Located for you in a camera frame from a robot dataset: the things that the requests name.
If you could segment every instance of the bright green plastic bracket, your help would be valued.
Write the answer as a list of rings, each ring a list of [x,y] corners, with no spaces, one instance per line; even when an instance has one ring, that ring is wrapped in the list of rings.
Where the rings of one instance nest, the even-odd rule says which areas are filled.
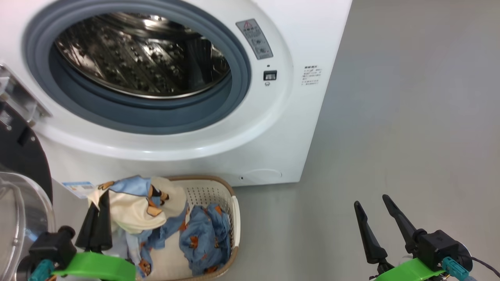
[[[119,257],[87,251],[77,253],[66,269],[56,270],[52,274],[109,281],[135,281],[136,267]]]
[[[375,281],[423,281],[438,276],[444,270],[432,271],[420,259],[414,258],[380,274]]]

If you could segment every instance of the laundry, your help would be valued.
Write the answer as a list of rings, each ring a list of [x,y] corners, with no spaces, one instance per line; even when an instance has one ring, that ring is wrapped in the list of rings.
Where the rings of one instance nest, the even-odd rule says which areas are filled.
[[[101,184],[88,199],[98,206],[106,192],[113,247],[103,253],[131,259],[145,278],[153,270],[151,250],[164,248],[169,236],[185,228],[186,193],[163,177],[134,176]]]
[[[231,251],[230,230],[229,216],[218,204],[193,207],[179,238],[179,247],[189,261],[193,276],[215,272],[227,263]]]

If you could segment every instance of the basket handle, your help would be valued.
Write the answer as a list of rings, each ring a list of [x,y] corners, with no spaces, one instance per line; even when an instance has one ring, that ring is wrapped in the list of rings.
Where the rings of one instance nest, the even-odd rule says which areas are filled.
[[[236,196],[232,196],[232,217],[234,219],[234,247],[240,246],[240,237],[242,233],[241,217],[240,217],[240,204]]]

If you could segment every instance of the floor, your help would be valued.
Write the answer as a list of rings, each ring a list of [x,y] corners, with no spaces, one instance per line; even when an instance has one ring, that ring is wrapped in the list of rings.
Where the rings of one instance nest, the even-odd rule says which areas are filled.
[[[353,203],[388,261],[406,255],[389,194],[500,268],[500,2],[354,0],[299,183],[236,189],[240,251],[221,281],[366,281]],[[55,190],[60,224],[86,202]],[[472,276],[495,276],[475,265]]]

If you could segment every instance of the front-loading washing machine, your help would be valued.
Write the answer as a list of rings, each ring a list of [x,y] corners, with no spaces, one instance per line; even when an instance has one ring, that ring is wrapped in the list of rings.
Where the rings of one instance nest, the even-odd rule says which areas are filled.
[[[350,6],[10,1],[0,9],[0,94],[33,126],[59,182],[297,182]]]

